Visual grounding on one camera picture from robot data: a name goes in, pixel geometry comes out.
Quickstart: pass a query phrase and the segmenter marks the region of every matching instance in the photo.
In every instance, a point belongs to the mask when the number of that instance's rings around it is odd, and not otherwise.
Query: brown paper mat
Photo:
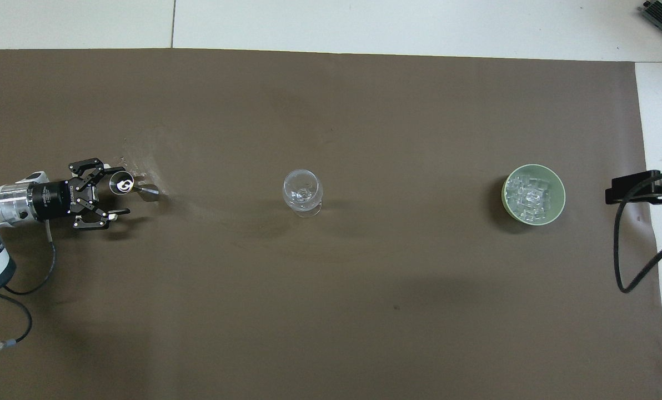
[[[644,170],[632,63],[0,51],[0,185],[89,157],[168,200],[54,224],[0,398],[662,398],[658,274],[618,291],[603,202]],[[526,163],[567,189],[548,226],[501,207]],[[282,201],[296,168],[314,218]],[[623,226],[632,276],[648,210]],[[42,227],[3,236],[37,283]],[[0,302],[0,338],[21,327]]]

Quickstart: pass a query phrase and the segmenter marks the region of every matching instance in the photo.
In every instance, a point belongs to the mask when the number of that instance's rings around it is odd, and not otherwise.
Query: green bowl
[[[529,175],[531,178],[538,178],[549,182],[549,190],[551,191],[551,209],[546,212],[546,219],[541,222],[525,221],[519,215],[512,212],[509,208],[508,203],[506,202],[506,184],[509,183],[511,178],[516,177],[516,175]],[[544,167],[543,165],[538,164],[526,164],[522,165],[519,168],[516,168],[514,172],[509,174],[509,177],[504,181],[504,185],[501,187],[501,203],[503,203],[506,212],[509,213],[517,221],[521,221],[528,225],[541,226],[546,225],[555,221],[559,217],[560,213],[563,212],[565,207],[565,187],[563,182],[560,180],[558,175],[555,174],[549,167]]]

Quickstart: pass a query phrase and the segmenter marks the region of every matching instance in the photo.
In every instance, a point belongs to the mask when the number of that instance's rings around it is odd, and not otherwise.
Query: black clamp
[[[84,231],[107,229],[110,221],[116,220],[120,215],[131,213],[128,208],[105,212],[97,207],[97,184],[99,181],[103,177],[113,175],[116,172],[125,172],[125,168],[106,168],[101,160],[92,158],[73,162],[69,165],[69,170],[73,175],[72,179],[66,181],[69,188],[69,213],[74,214],[75,229]],[[98,220],[85,221],[82,216],[89,213],[97,215]]]
[[[626,175],[625,177],[613,179],[612,187],[605,190],[605,203],[616,204],[622,202],[623,197],[625,197],[628,191],[633,189],[636,184],[639,184],[650,177],[656,177],[659,173],[659,170],[651,169],[638,174]],[[640,192],[636,193],[636,195],[630,199],[630,202],[662,204],[662,179],[652,182],[644,189],[640,190]]]

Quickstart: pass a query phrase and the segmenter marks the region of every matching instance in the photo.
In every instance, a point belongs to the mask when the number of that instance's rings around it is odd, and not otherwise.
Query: black cable
[[[24,330],[24,334],[22,334],[20,337],[18,337],[18,339],[16,339],[16,342],[19,342],[23,340],[27,336],[27,334],[29,334],[29,330],[32,329],[32,314],[29,313],[29,310],[27,309],[26,306],[24,306],[24,304],[22,304],[22,302],[19,302],[14,298],[9,298],[4,294],[0,294],[0,298],[4,299],[5,301],[12,302],[16,306],[20,307],[22,309],[22,312],[24,312],[24,314],[27,316],[27,329]]]
[[[13,289],[10,289],[7,285],[3,286],[3,288],[6,291],[9,291],[11,294],[16,294],[17,296],[25,296],[26,294],[34,293],[38,289],[42,288],[42,286],[44,286],[44,284],[47,283],[49,277],[52,275],[52,271],[54,271],[54,265],[57,261],[57,248],[54,247],[54,240],[52,240],[52,231],[49,230],[49,220],[44,221],[44,228],[47,231],[47,241],[49,242],[49,245],[52,246],[52,264],[50,264],[49,266],[49,271],[47,271],[47,275],[44,276],[44,279],[37,286],[26,292],[14,291]]]
[[[44,276],[44,279],[37,286],[26,292],[14,291],[13,289],[10,289],[7,285],[3,286],[3,288],[6,291],[9,291],[11,294],[16,294],[17,296],[24,296],[25,294],[31,294],[37,291],[38,289],[42,288],[42,286],[44,286],[44,284],[47,283],[49,277],[52,275],[52,271],[54,271],[54,264],[57,261],[57,248],[54,247],[54,243],[50,243],[49,245],[52,246],[52,264],[49,266],[49,271],[47,272],[47,275]]]
[[[646,274],[651,271],[654,266],[659,263],[659,261],[662,259],[662,249],[659,251],[659,253],[655,254],[651,260],[641,269],[640,273],[636,275],[635,279],[631,281],[631,283],[625,288],[623,286],[623,278],[622,274],[620,274],[620,254],[619,254],[619,245],[620,245],[620,218],[623,216],[623,210],[625,210],[625,206],[630,202],[630,200],[635,197],[636,193],[640,192],[644,187],[647,185],[656,182],[658,180],[662,179],[662,173],[655,175],[653,177],[649,177],[642,182],[634,185],[628,192],[626,193],[625,197],[620,201],[620,205],[618,206],[618,212],[615,215],[615,228],[613,230],[613,262],[615,266],[615,279],[618,281],[618,288],[620,288],[620,291],[622,293],[630,293],[635,286],[640,283],[640,281],[646,276]]]

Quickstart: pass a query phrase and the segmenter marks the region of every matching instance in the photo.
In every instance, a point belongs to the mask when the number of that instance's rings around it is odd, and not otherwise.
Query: small glass cup
[[[321,181],[307,169],[293,170],[284,179],[284,201],[300,217],[318,214],[323,194]]]

